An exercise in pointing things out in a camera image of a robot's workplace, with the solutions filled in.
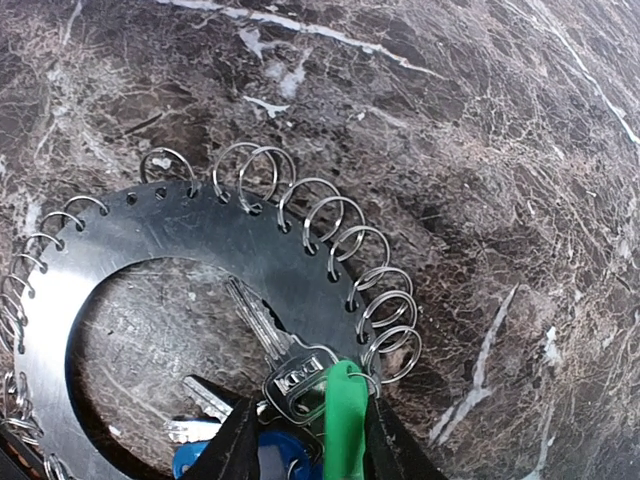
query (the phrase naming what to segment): green key cap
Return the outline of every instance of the green key cap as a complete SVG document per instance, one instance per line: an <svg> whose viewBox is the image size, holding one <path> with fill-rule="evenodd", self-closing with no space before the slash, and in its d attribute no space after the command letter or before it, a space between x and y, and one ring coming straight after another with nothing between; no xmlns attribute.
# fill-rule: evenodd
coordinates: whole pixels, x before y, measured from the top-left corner
<svg viewBox="0 0 640 480"><path fill-rule="evenodd" d="M324 480L364 480L364 419L367 381L352 375L360 368L349 360L329 370L325 409Z"/></svg>

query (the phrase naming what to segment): metal wire coil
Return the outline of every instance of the metal wire coil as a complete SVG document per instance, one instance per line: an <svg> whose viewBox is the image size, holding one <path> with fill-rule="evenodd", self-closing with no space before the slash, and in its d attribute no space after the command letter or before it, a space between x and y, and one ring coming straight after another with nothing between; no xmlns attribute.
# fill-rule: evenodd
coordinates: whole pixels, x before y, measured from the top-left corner
<svg viewBox="0 0 640 480"><path fill-rule="evenodd" d="M307 187L318 185L328 189L330 195L314 203L305 216L303 220L301 239L302 247L305 248L310 255L315 255L317 253L317 246L311 242L311 227L314 218L317 216L319 211L327 205L338 204L338 218L333 222L328 232L319 235L318 237L321 242L333 242L327 262L328 281L339 281L335 270L335 262L344 262L353 257L362 247L367 233L373 234L381 240L384 246L384 254L381 263L376 267L368 269L356 279L348 298L345 299L345 308L348 311L356 311L358 309L358 306L355 304L356 293L372 288L374 285L378 284L385 275L390 274L400 277L404 283L406 291L389 290L375 297L365 308L361 317L356 322L355 335L361 343L365 344L367 339L365 338L364 326L367 322L370 321L371 325L375 329L391 327L377 336L361 358L363 371L365 372L362 375L375 385L378 383L388 384L396 382L405 377L417 364L422 350L422 339L415 329L418 309L412 297L413 283L411 282L411 278L404 270L390 266L391 250L385 235L377 228L366 225L366 219L362 208L354 200L342 196L338 188L333 183L317 177L307 177L298 180L296 166L292 157L287 152L277 147L263 147L255 143L241 142L231 145L225 149L213 162L213 168L209 172L215 194L221 203L228 203L231 198L231 193L230 191L223 189L219 182L220 166L223 160L236 150L248 150L248 156L241 164L236 177L236 194L238 195L238 200L242 209L247 214L259 215L262 211L262 207L260 205L250 204L244 193L244 179L246 172L256 159L260 157L265 158L272 169L271 182L267 192L262 197L263 200L273 201L273 197L277 192L278 186L282 183L286 185L286 190L282 193L280 199L275 202L278 208L277 225L275 227L283 234L287 234L290 231L291 224L285 218L285 207L293 197L295 191L303 185ZM191 186L186 193L190 198L195 197L201 184L195 175L191 163L183 155L170 148L155 148L143 156L139 166L140 181L142 183L148 183L148 163L151 159L159 157L169 159L171 161L178 161L185 167L189 176L188 180L191 182ZM282 168L285 166L288 170L288 179L286 182L282 182L280 178L282 177ZM30 296L35 296L37 294L34 288L27 282L27 280L25 280L25 278L27 278L26 275L29 273L28 266L38 268L42 274L46 274L48 270L46 263L39 260L39 254L33 253L31 250L36 246L39 246L42 249L42 242L48 241L55 245L57 251L64 251L66 248L64 241L57 238L55 235L46 233L44 231L44 227L51 218L59 217L60 228L64 227L66 221L72 221L75 223L76 229L79 232L83 231L87 227L84 220L78 218L78 216L72 213L69 213L70 207L77 202L90 202L95 204L100 209L100 214L102 216L106 216L110 213L109 206L94 197L80 195L71 198L64 204L60 211L51 212L42 219L40 223L40 231L27 238L22 249L13 256L12 261L10 262L9 273L0 280L0 312L2 313L0 316L0 345L9 352L13 352L14 349L19 353L24 352L24 326L26 325L27 318L20 302L22 292L26 289ZM355 210L359 224L346 228L343 232L338 234L344 223L345 207ZM339 253L339 250L343 248L347 240L352 237L355 237L353 245L351 245L346 252ZM22 267L22 270L24 271L24 275L22 276L18 272L19 267ZM401 300L402 305L386 317L374 320L373 316L378 309L384 303L393 299ZM393 324L398 322L407 314L407 312L409 313L408 324L393 326ZM399 371L395 372L389 378L384 378L380 372L375 371L374 364L378 354L383 355L397 351L410 340L413 340L414 347L411 358ZM28 398L27 378L24 374L16 375L14 372L7 373L3 382L4 418L1 421L18 432L25 443L37 445L38 438L42 436L42 431L35 423L31 413L32 408ZM49 480L67 480L69 478L64 467L55 455L48 456L45 459L44 466Z"/></svg>

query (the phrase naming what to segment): key head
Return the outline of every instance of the key head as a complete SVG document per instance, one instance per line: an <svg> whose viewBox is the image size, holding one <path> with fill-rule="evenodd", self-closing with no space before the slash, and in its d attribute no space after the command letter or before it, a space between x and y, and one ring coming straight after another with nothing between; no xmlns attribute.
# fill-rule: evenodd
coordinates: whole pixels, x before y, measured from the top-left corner
<svg viewBox="0 0 640 480"><path fill-rule="evenodd" d="M291 423L308 425L324 412L326 371L339 359L325 346L306 346L296 340L297 355L271 372L262 391Z"/></svg>

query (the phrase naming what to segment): key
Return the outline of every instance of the key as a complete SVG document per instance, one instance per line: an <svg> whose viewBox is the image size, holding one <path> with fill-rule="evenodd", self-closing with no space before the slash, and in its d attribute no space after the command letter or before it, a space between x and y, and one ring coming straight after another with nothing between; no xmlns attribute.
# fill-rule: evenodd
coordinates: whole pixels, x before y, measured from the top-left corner
<svg viewBox="0 0 640 480"><path fill-rule="evenodd" d="M221 426L216 419L174 418L164 424L163 431L174 443L194 443L211 440Z"/></svg>
<svg viewBox="0 0 640 480"><path fill-rule="evenodd" d="M227 420L229 416L227 412L233 411L241 397L197 375L185 377L182 384L187 396L206 415L214 417L215 420L209 422L213 425L202 425L202 421L198 423L198 419L189 420L179 417L167 422L165 432L172 441L180 444L211 440ZM256 413L261 431L277 430L292 435L307 447L309 457L314 464L322 459L324 455L322 442L306 428L297 427L287 422L269 402L266 400L258 401Z"/></svg>
<svg viewBox="0 0 640 480"><path fill-rule="evenodd" d="M225 286L236 303L240 318L253 330L267 352L267 363L272 369L277 368L280 358L287 354L293 343L291 335L276 328L262 300L244 283L234 277L229 277Z"/></svg>
<svg viewBox="0 0 640 480"><path fill-rule="evenodd" d="M247 480L260 478L258 462L258 418L256 398L244 398L236 404L231 415L223 423L218 435L206 444L195 463L188 459L174 462L176 473L184 480Z"/></svg>
<svg viewBox="0 0 640 480"><path fill-rule="evenodd" d="M205 415L218 419L220 423L231 415L232 404L239 400L234 393L195 375L184 377L182 386L187 396L202 409Z"/></svg>
<svg viewBox="0 0 640 480"><path fill-rule="evenodd" d="M262 301L244 283L229 277L225 284L273 369L263 384L265 397L295 425L313 422L324 411L325 372L338 362L337 356L323 345L306 345L296 335L279 330Z"/></svg>

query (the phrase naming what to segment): dark brown marble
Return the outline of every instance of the dark brown marble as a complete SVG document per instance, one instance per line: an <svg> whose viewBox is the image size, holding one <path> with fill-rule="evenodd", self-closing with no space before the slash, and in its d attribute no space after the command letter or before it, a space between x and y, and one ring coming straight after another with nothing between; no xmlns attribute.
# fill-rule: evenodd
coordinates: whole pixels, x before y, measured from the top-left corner
<svg viewBox="0 0 640 480"><path fill-rule="evenodd" d="M136 182L150 146L200 174L236 140L281 146L358 200L415 279L424 353L385 395L451 478L640 476L637 2L0 11L3 268L43 212ZM85 392L165 471L157 428L180 375L248 391L263 373L221 294L207 297L214 278L184 262L124 272L82 329ZM163 342L148 308L184 343ZM224 328L203 327L213 310Z"/></svg>

